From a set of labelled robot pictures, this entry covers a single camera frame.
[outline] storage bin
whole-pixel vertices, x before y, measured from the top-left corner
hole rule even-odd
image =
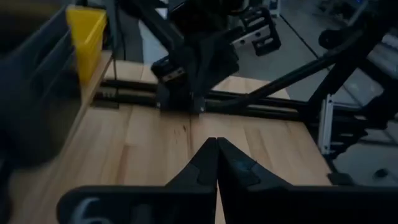
[[[13,164],[37,166],[54,158],[62,149],[81,105],[75,61],[74,52],[32,108],[8,113],[3,121],[7,141],[2,145],[8,149]]]
[[[59,4],[52,2],[41,3],[30,0],[0,1],[0,59],[9,56],[9,53],[20,47],[44,24],[51,24],[56,21],[49,19],[61,9]],[[58,17],[55,20],[66,20]]]
[[[76,47],[80,83],[87,85],[101,57],[106,13],[100,9],[70,6],[67,21]]]
[[[7,33],[17,41],[0,37],[5,41],[0,45],[0,149],[13,165],[37,166],[55,157],[80,109],[65,9],[46,16],[41,11],[39,19],[10,14],[20,24],[33,25],[19,26],[22,33]]]

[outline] cable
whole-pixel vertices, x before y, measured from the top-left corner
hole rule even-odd
[[[119,13],[119,1],[115,1],[114,2],[114,13],[116,16],[116,26],[117,26],[117,30],[120,33],[120,37],[122,40],[122,48],[123,48],[123,60],[126,60],[126,40],[124,39],[124,34],[122,31],[122,25],[121,25],[121,21],[120,21],[120,13]]]
[[[113,64],[113,75],[114,79],[118,79],[118,71],[116,68],[116,46],[114,44],[114,41],[112,40],[112,64]],[[119,88],[116,88],[115,96],[119,96]]]
[[[282,15],[280,15],[280,18],[282,18],[282,20],[290,27],[290,29],[294,32],[294,34],[301,40],[301,42],[303,42],[303,44],[307,47],[307,49],[309,49],[309,51],[311,51],[312,55],[316,58],[319,58],[319,56],[317,55],[317,53],[315,53],[315,51],[311,48],[311,46],[309,44],[307,44],[307,42],[304,40],[304,38],[297,32],[297,30],[295,30],[293,28],[292,25],[290,25],[289,22],[287,22],[287,20],[285,19],[285,17],[283,17]]]

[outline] black plastic part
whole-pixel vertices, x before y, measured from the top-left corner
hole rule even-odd
[[[186,55],[173,58],[172,53],[152,65],[159,81],[157,100],[162,110],[203,112],[204,95],[239,70],[238,56],[228,40],[235,32],[239,31],[216,32],[192,44],[198,57],[188,65],[178,63]]]
[[[192,36],[201,33],[218,32],[226,27],[226,16],[220,11],[210,10],[217,6],[217,2],[174,0],[169,4],[169,20],[178,30],[190,40]]]
[[[378,223],[395,219],[396,188],[297,187],[218,138],[226,223]]]
[[[355,32],[353,27],[345,27],[340,30],[327,29],[321,33],[318,43],[327,50],[338,47]]]
[[[269,36],[252,42],[257,56],[269,54],[278,50],[282,45],[268,9],[264,7],[254,7],[247,10],[242,16],[240,16],[240,18],[243,23],[245,33],[254,32],[264,26],[268,26],[270,30]]]
[[[216,188],[218,166],[216,138],[208,138],[187,166],[166,187],[211,186]]]
[[[80,187],[57,205],[60,224],[215,222],[218,145],[209,138],[164,187]]]
[[[371,122],[384,125],[384,128],[387,128],[388,121],[394,119],[398,113],[398,105],[394,103],[394,97],[398,94],[397,87],[398,82],[392,82],[381,95],[373,98],[362,108],[362,114]]]

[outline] wood grain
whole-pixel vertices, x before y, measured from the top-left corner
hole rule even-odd
[[[135,71],[130,80],[155,82],[148,66],[126,62],[117,66],[125,75]],[[265,83],[229,77],[215,89],[245,93]],[[288,95],[282,90],[273,97]],[[226,137],[292,184],[330,184],[326,178],[330,171],[302,123],[209,113],[191,116],[127,105],[120,110],[89,109],[55,160],[12,176],[11,223],[56,223],[59,198],[81,185],[164,185],[208,137]],[[224,223],[219,196],[216,223]]]

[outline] black metal bar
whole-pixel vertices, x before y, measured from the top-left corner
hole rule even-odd
[[[157,85],[153,83],[132,82],[125,80],[104,80],[101,82],[101,87],[119,88],[134,91],[147,91],[156,93]]]
[[[248,116],[254,118],[281,119],[286,121],[301,121],[300,115],[294,111],[281,111],[272,109],[246,108],[241,111],[226,111],[223,108],[206,107],[207,113],[219,113],[236,116]]]
[[[116,103],[134,104],[140,106],[156,106],[156,99],[150,96],[137,96],[137,95],[123,95],[119,94],[114,97],[105,97],[102,93],[97,93],[94,100],[98,101],[111,101]]]
[[[233,100],[236,99],[243,94],[240,93],[229,93],[224,91],[210,91],[206,96],[206,100]],[[295,110],[304,109],[307,106],[307,102],[299,101],[299,100],[287,100],[287,99],[279,99],[279,98],[261,98],[255,102],[255,105],[262,106],[275,106],[281,108],[290,108]]]
[[[257,90],[254,90],[251,93],[245,94],[234,100],[228,100],[222,103],[214,103],[211,106],[220,108],[222,107],[226,110],[239,110],[247,105],[253,104],[260,98],[267,97],[281,89],[287,88],[288,86],[333,65],[342,52],[344,52],[356,39],[357,37],[354,36],[346,43],[337,47],[336,49],[329,51],[324,56],[301,66],[300,68],[274,80],[263,87],[258,88]]]
[[[153,83],[142,83],[135,81],[125,81],[125,80],[104,80],[101,83],[101,87],[116,88],[116,89],[126,89],[134,91],[146,91],[149,93],[156,93],[157,85]],[[233,100],[243,96],[241,93],[231,93],[226,91],[214,91],[211,90],[206,96],[206,100]],[[290,108],[295,110],[305,110],[308,107],[308,103],[299,100],[288,100],[280,98],[261,98],[254,105],[261,106],[273,106],[279,108]],[[352,106],[339,105],[338,103],[334,107],[336,115],[357,115],[359,114],[360,108],[355,108]]]
[[[379,1],[379,7],[381,10],[375,20],[370,21],[359,39],[350,45],[349,50],[341,54],[335,66],[309,99],[309,117],[319,112],[322,101],[326,98],[327,94],[333,95],[339,90],[348,77],[368,56],[370,51],[372,51],[396,23],[398,15],[398,4],[396,1]]]

